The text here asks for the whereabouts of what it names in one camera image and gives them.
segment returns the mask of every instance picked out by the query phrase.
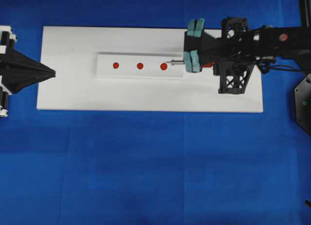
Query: red dot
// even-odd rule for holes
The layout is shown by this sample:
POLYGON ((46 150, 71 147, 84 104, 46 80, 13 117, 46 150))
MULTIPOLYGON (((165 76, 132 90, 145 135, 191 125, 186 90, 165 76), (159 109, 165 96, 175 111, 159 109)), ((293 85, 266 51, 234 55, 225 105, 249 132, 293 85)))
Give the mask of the red dot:
POLYGON ((279 37, 279 40, 280 41, 286 41, 288 39, 288 35, 287 34, 282 34, 282 35, 280 35, 280 37, 279 37))
POLYGON ((118 62, 113 63, 113 68, 115 68, 115 69, 119 68, 118 62))
POLYGON ((142 63, 138 63, 138 64, 137 64, 137 68, 138 68, 138 69, 142 69, 142 68, 144 68, 144 65, 143 65, 142 63))
POLYGON ((162 63, 160 67, 161 67, 161 70, 166 70, 167 69, 167 64, 166 63, 162 63))

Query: white platform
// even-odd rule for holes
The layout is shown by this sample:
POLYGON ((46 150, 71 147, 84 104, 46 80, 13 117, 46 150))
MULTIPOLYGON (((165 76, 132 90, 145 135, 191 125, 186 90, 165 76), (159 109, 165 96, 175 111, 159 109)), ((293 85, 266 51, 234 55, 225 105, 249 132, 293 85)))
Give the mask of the white platform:
MULTIPOLYGON (((172 70, 177 68, 158 68, 163 60, 182 59, 184 31, 44 27, 41 62, 56 70, 56 78, 39 84, 37 108, 262 112, 258 69, 253 71, 245 94, 227 95, 218 94, 219 77, 213 76, 212 69, 187 73, 183 66, 174 66, 181 67, 179 74, 172 70), (142 70, 134 65, 140 58, 144 63, 142 70), (119 62, 119 69, 126 72, 112 69, 112 62, 119 62)), ((207 32, 214 37, 221 35, 220 30, 207 32)))

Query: white block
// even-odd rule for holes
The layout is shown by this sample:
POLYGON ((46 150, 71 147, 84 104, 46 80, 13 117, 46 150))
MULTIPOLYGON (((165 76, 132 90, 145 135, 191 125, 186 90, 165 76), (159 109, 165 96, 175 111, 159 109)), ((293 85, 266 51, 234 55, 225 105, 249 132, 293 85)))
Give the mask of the white block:
MULTIPOLYGON (((98 71, 98 55, 103 52, 106 56, 101 55, 100 58, 105 60, 99 66, 107 64, 109 69, 116 57, 123 53, 135 56, 149 54, 150 61, 160 55, 167 55, 166 61, 182 59, 184 31, 44 27, 41 62, 56 70, 57 74, 56 78, 39 84, 37 108, 262 112, 261 73, 258 69, 254 69, 243 95, 218 94, 219 77, 213 76, 212 69, 203 69, 201 73, 187 73, 183 69, 182 77, 143 75, 143 70, 135 71, 139 74, 134 77, 127 73, 108 75, 106 68, 99 69, 102 70, 100 73, 98 71)), ((221 35, 220 30, 207 32, 214 37, 221 35)), ((129 62, 125 64, 124 70, 133 67, 129 62)))
POLYGON ((98 54, 97 56, 97 76, 98 77, 132 77, 132 78, 182 78, 184 75, 184 66, 172 66, 166 64, 169 58, 174 55, 156 55, 156 54, 98 54))

